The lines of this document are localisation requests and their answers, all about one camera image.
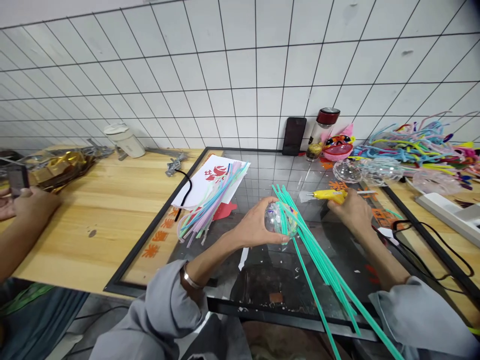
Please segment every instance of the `red bottle cap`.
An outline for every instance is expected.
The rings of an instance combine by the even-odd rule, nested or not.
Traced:
[[[321,108],[316,117],[316,122],[323,125],[333,125],[339,118],[340,110],[334,107]]]

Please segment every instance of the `white thermos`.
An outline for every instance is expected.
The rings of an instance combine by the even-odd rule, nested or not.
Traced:
[[[124,123],[106,126],[103,133],[131,158],[139,158],[145,155],[145,148]]]

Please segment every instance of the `transparent sphere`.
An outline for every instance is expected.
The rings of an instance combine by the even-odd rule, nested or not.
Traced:
[[[387,182],[397,182],[404,175],[400,161],[392,158],[377,157],[361,168],[363,180],[372,186],[388,186]]]
[[[270,203],[265,210],[265,227],[272,233],[285,234],[289,238],[293,238],[297,234],[297,222],[284,213],[284,209],[280,207],[278,202]],[[287,204],[283,204],[296,218],[297,212]],[[282,213],[285,216],[285,223],[282,225]]]
[[[433,170],[416,171],[412,183],[424,193],[437,193],[443,196],[459,193],[463,189],[453,176]]]
[[[358,183],[362,180],[362,172],[359,165],[348,159],[339,160],[333,165],[335,177],[348,184]]]

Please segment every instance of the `gray sleeve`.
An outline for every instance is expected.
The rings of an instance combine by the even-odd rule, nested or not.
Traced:
[[[205,295],[198,306],[180,284],[184,264],[177,260],[157,271],[145,295],[132,302],[114,328],[98,337],[91,360],[178,358],[173,340],[196,329],[208,311]]]
[[[471,358],[478,351],[477,340],[455,310],[418,277],[369,298],[383,331],[402,345],[406,359],[421,358],[423,350],[461,358]]]

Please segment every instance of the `white paper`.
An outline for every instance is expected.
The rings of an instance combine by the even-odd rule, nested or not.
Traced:
[[[394,238],[394,232],[392,231],[392,229],[387,229],[386,227],[379,227],[378,228],[378,231],[382,233],[382,235],[386,236],[387,238],[389,238],[391,240],[391,242],[395,245],[395,246],[398,246],[400,245],[400,243],[395,240]]]
[[[216,155],[211,155],[208,160],[205,162],[205,164],[202,165],[200,169],[193,175],[191,179],[192,183],[192,188],[190,193],[188,194],[185,203],[183,204],[182,208],[192,210],[195,209],[202,200],[207,198],[207,191],[210,189],[209,193],[212,191],[211,189],[213,188],[213,177],[215,175],[221,175],[223,172],[226,172],[229,164],[233,164],[238,160],[234,159],[229,159],[226,157],[220,157]],[[241,166],[244,166],[246,164],[247,169],[250,166],[249,162],[244,162],[240,161]],[[240,185],[240,182],[244,178],[245,174],[243,176],[240,176],[237,181],[232,183],[223,196],[222,203],[228,204],[230,200],[234,197],[235,192],[237,191],[237,188]],[[172,205],[176,208],[180,207],[182,200],[184,199],[185,194],[190,188],[190,184],[187,182],[182,189],[178,192],[177,196],[175,199],[172,201]]]
[[[240,262],[238,263],[238,270],[242,271],[245,265],[245,260],[247,260],[248,256],[249,256],[249,248],[244,247],[243,250],[241,251]]]

